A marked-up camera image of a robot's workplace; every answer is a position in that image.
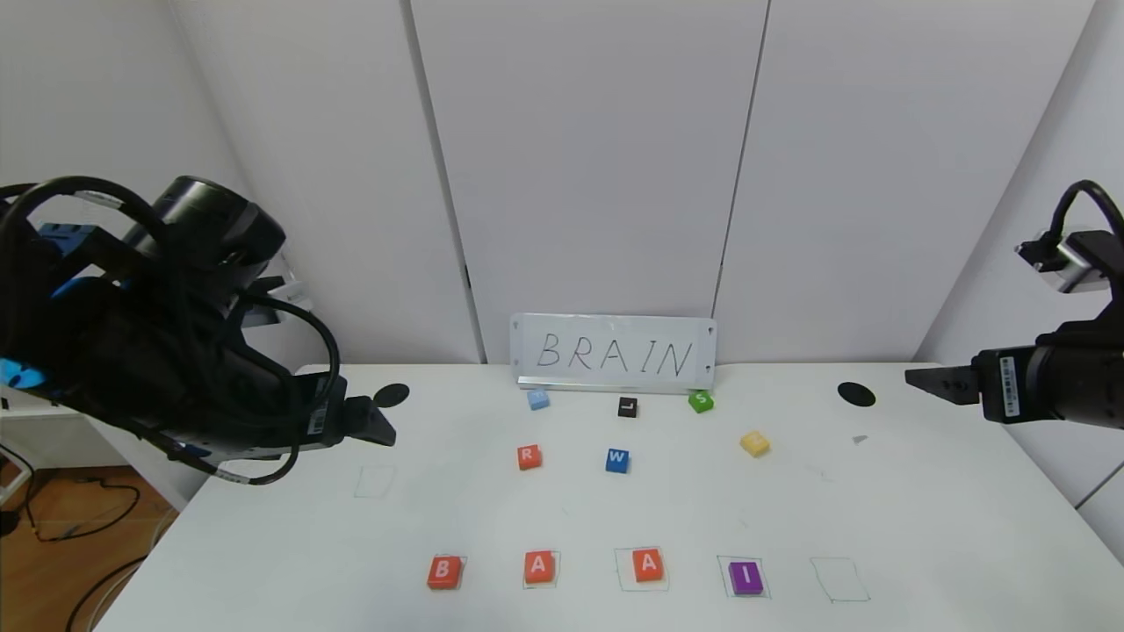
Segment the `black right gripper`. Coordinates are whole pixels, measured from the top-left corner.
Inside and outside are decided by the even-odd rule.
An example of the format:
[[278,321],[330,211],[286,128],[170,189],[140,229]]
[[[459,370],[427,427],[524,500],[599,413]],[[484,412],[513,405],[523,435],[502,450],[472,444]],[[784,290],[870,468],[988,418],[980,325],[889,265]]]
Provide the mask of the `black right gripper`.
[[1066,419],[1123,427],[1121,347],[1048,341],[985,349],[971,365],[906,370],[904,382],[957,406],[981,400],[984,417],[1005,425]]

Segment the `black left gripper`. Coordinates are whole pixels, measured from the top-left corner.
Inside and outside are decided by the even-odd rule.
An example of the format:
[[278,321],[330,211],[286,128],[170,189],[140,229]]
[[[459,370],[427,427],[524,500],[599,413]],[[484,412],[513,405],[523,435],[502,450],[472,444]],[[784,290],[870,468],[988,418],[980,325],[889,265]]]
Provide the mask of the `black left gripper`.
[[348,380],[329,372],[292,377],[292,395],[285,419],[298,428],[301,446],[334,446],[344,436],[380,446],[393,446],[397,431],[377,401],[368,396],[345,399]]

